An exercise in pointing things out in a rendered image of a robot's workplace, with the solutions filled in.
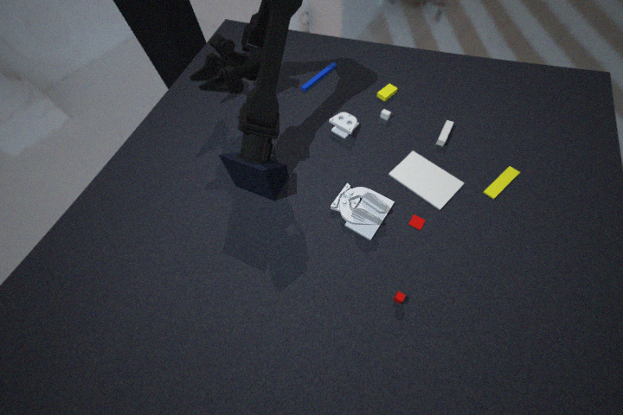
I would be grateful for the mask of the blue rectangular bar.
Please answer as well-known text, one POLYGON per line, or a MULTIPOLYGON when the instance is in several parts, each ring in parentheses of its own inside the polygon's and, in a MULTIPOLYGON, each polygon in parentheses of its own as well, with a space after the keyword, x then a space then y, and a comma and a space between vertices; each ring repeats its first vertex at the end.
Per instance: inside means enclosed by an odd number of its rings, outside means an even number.
POLYGON ((313 86, 314 84, 316 84, 319 80, 321 80, 326 74, 328 74, 330 71, 332 71, 334 68, 336 68, 337 65, 335 63, 331 63, 328 67, 326 67, 324 70, 322 70, 320 73, 318 73, 316 76, 314 76, 312 79, 310 79, 309 81, 307 81, 302 87, 301 89, 303 91, 308 90, 311 86, 313 86))

